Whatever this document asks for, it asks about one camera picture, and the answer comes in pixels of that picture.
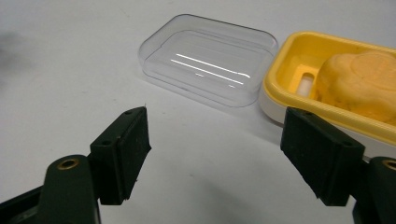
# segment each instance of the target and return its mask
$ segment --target white tabletop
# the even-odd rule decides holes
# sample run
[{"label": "white tabletop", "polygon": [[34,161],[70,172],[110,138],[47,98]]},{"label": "white tabletop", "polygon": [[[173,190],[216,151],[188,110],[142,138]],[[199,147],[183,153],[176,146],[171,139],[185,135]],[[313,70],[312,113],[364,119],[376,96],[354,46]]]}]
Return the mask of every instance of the white tabletop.
[{"label": "white tabletop", "polygon": [[0,202],[146,105],[152,150],[132,198],[103,223],[353,223],[326,207],[279,148],[257,103],[230,111],[148,83],[140,44],[178,14],[274,35],[313,30],[396,48],[394,0],[0,0]]}]

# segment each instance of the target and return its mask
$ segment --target orange soap bar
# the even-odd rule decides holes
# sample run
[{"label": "orange soap bar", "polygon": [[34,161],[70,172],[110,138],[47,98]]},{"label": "orange soap bar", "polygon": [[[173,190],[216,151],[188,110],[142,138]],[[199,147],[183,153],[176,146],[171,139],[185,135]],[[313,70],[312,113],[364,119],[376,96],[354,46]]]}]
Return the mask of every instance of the orange soap bar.
[{"label": "orange soap bar", "polygon": [[333,55],[320,68],[317,100],[396,126],[396,58],[378,50]]}]

